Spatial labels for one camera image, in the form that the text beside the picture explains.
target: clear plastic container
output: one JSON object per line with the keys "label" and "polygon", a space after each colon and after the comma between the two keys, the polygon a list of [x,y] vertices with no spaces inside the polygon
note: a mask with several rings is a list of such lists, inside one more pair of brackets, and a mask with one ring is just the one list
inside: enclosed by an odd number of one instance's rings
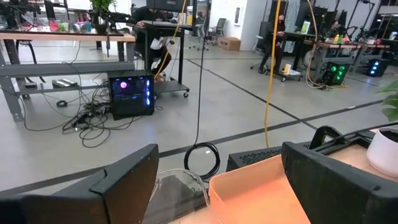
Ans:
{"label": "clear plastic container", "polygon": [[206,187],[189,170],[174,169],[160,173],[150,198],[143,224],[221,223],[210,208]]}

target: white pot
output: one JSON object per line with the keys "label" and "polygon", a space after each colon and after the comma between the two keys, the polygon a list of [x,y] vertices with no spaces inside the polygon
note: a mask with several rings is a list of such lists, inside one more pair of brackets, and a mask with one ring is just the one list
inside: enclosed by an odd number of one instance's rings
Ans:
{"label": "white pot", "polygon": [[385,137],[380,131],[392,131],[398,134],[396,129],[378,130],[366,155],[370,164],[379,172],[391,177],[398,177],[398,143]]}

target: black device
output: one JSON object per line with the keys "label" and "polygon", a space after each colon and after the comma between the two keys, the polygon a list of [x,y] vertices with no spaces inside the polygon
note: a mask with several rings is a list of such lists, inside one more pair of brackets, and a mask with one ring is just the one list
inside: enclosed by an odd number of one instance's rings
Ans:
{"label": "black device", "polygon": [[150,144],[53,195],[1,197],[0,223],[142,223],[158,164]]}
{"label": "black device", "polygon": [[150,9],[166,10],[169,12],[186,12],[187,4],[184,0],[147,0],[147,7]]}
{"label": "black device", "polygon": [[389,61],[386,59],[372,59],[368,62],[366,75],[371,77],[382,77],[388,67]]}
{"label": "black device", "polygon": [[114,120],[152,115],[155,110],[154,77],[145,70],[108,72]]}
{"label": "black device", "polygon": [[350,64],[341,62],[329,62],[326,66],[326,70],[319,83],[326,85],[341,85],[344,81],[344,77],[347,74]]}
{"label": "black device", "polygon": [[53,88],[66,88],[66,87],[77,86],[77,83],[76,85],[71,85],[70,83],[62,80],[52,80],[52,86]]}
{"label": "black device", "polygon": [[340,25],[346,26],[347,23],[347,11],[343,10],[340,14],[340,17],[338,18],[338,23]]}
{"label": "black device", "polygon": [[291,142],[281,154],[310,223],[398,223],[398,183]]}

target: green leaf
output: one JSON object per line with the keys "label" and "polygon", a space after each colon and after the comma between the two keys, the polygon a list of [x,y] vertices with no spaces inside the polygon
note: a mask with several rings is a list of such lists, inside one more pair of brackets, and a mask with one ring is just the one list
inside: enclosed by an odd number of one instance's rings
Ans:
{"label": "green leaf", "polygon": [[384,108],[383,113],[389,122],[398,121],[398,108]]}
{"label": "green leaf", "polygon": [[383,105],[389,105],[398,108],[398,94],[388,96],[386,99],[384,99]]}
{"label": "green leaf", "polygon": [[393,81],[390,85],[384,87],[383,89],[377,91],[377,93],[387,93],[390,91],[398,92],[398,80]]}

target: computer tower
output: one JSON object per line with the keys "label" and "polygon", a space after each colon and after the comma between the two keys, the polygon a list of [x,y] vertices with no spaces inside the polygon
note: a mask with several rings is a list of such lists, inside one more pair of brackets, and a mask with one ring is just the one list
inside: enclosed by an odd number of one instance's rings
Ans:
{"label": "computer tower", "polygon": [[382,77],[388,67],[389,61],[386,59],[373,59],[368,62],[366,75],[371,77]]}
{"label": "computer tower", "polygon": [[341,85],[344,82],[344,77],[347,74],[350,64],[341,63],[341,62],[329,62],[326,66],[325,73],[321,80],[318,80],[320,83],[324,83],[326,85]]}
{"label": "computer tower", "polygon": [[108,82],[114,120],[154,113],[152,74],[145,70],[108,72]]}

